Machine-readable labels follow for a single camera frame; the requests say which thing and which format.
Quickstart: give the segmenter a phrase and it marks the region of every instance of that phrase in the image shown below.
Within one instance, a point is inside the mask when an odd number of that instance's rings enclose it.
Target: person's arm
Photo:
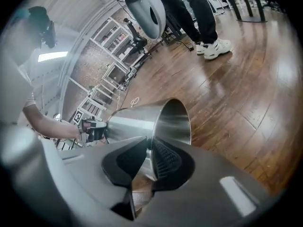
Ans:
[[[32,127],[46,137],[80,139],[80,132],[76,125],[59,122],[44,116],[36,104],[23,108],[23,113]]]

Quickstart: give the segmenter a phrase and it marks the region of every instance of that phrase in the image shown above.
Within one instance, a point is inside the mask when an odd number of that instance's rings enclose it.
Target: black pants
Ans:
[[[216,23],[207,0],[188,0],[196,16],[200,32],[195,28],[191,15],[182,0],[161,1],[192,41],[212,44],[217,40]]]

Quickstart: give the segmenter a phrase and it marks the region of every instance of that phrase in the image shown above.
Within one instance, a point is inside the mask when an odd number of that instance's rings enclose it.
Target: white sneaker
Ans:
[[[204,58],[207,60],[213,60],[219,56],[219,54],[227,53],[231,50],[232,44],[229,40],[217,39],[213,44],[204,44]]]
[[[196,44],[197,55],[204,55],[205,47],[203,47],[203,42]]]

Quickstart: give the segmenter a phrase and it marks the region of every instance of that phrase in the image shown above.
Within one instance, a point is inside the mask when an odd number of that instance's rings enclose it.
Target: brick wall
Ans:
[[[121,8],[112,16],[118,23],[123,25],[123,19],[130,16]],[[141,36],[148,39],[146,49],[152,48],[157,41],[150,40],[145,33],[141,30],[138,24],[134,23],[135,29]],[[71,74],[71,78],[80,83],[86,89],[89,86],[95,86],[100,83],[100,80],[106,72],[105,66],[114,62],[106,52],[100,49],[92,41],[89,41],[83,49],[75,68]],[[84,100],[87,94],[72,82],[69,82],[63,104],[62,117],[64,120],[69,120],[72,114],[77,109],[78,105]]]

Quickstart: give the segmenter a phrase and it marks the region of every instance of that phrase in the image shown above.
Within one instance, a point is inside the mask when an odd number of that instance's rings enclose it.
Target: ceiling light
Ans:
[[[55,58],[60,58],[60,57],[65,57],[67,55],[67,53],[68,53],[68,51],[41,54],[38,57],[38,62],[55,59]]]

